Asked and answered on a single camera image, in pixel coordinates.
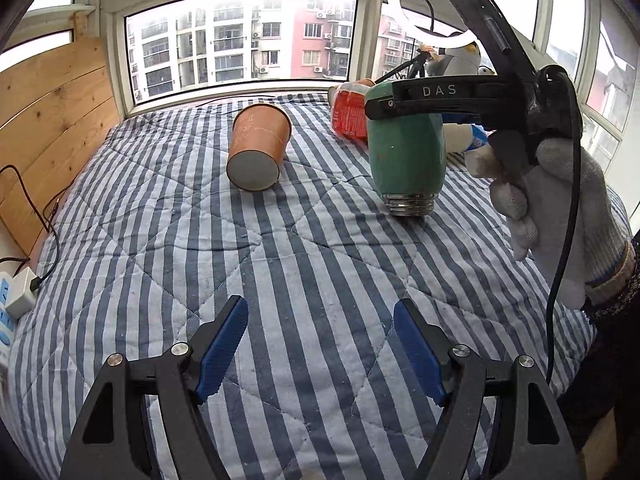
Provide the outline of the white knit gloved hand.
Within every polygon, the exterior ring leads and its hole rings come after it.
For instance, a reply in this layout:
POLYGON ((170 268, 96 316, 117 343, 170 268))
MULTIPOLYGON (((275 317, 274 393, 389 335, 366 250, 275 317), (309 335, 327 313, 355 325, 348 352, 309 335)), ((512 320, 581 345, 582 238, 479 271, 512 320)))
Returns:
MULTIPOLYGON (((573 156, 567 140, 540 144, 538 162, 529 170, 511 172, 521 151, 502 142, 506 154, 487 144, 465 154, 465 165, 476 178, 488 178, 490 201, 506 217, 516 260, 533 257, 551 283, 558 268, 572 200, 573 156)), ((600 165, 581 151, 580 194, 572 247, 558 299, 569 309, 586 301, 595 307, 623 292, 636 266, 636 251, 622 207, 614 205, 600 165)))

